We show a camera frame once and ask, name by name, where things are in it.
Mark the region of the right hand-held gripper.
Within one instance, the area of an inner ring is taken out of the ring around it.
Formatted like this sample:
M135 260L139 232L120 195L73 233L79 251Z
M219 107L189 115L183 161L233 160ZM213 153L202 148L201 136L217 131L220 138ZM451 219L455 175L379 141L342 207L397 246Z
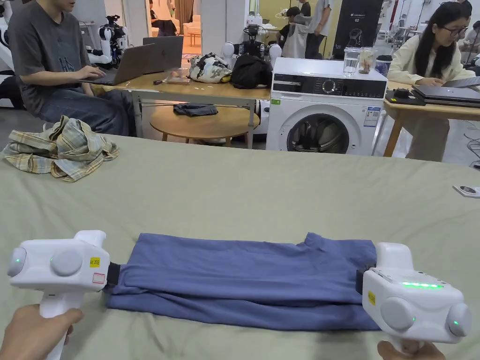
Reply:
M362 306L400 353L426 343L456 344L467 337L472 316L462 292L417 271L408 246L378 243L377 260L357 271Z

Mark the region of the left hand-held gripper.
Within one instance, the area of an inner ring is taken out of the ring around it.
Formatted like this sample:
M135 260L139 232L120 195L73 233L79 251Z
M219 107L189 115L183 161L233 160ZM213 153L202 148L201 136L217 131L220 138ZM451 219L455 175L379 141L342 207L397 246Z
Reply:
M113 277L120 267L103 249L105 239L102 231L80 231L72 239L24 241L12 253L10 283L43 293L39 310L44 318L80 309L85 293L117 283ZM46 360L59 360L65 344L58 343Z

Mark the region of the person's right hand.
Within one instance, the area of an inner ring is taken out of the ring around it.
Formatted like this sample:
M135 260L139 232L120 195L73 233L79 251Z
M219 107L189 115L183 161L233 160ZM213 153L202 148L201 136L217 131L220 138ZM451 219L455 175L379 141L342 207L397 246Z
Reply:
M377 344L378 354L383 360L445 360L445 355L433 343L424 346L413 355L399 352L392 343L380 341Z

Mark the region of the person's left hand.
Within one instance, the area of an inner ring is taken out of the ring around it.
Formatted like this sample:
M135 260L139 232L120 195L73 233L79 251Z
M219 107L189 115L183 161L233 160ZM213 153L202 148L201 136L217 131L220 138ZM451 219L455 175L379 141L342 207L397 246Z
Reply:
M40 305L31 304L18 308L6 326L0 349L2 360L45 360L58 343L67 343L73 325L83 318L80 309L44 318Z

